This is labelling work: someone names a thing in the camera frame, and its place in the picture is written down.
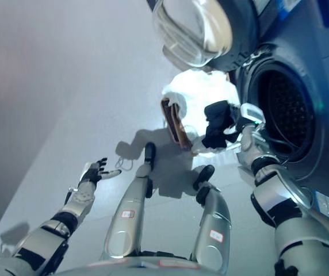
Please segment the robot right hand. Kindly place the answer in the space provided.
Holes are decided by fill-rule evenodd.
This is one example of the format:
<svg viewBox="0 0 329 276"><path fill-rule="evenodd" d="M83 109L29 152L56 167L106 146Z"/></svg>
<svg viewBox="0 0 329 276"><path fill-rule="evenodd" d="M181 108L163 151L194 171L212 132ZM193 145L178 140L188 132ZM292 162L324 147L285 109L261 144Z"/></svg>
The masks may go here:
<svg viewBox="0 0 329 276"><path fill-rule="evenodd" d="M230 104L231 125L224 131L226 141L235 143L246 125L265 125L266 119L263 111L251 104L243 103L241 105Z"/></svg>

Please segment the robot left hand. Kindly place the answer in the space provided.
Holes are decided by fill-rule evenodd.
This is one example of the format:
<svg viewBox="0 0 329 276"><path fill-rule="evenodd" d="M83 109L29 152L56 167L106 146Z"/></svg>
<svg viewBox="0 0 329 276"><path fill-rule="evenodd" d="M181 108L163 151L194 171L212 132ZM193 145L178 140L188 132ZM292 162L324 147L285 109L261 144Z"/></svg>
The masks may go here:
<svg viewBox="0 0 329 276"><path fill-rule="evenodd" d="M97 184L101 180L114 178L122 173L120 169L106 171L105 166L107 162L107 158L102 158L96 162L87 163L79 180L79 184L84 182Z"/></svg>

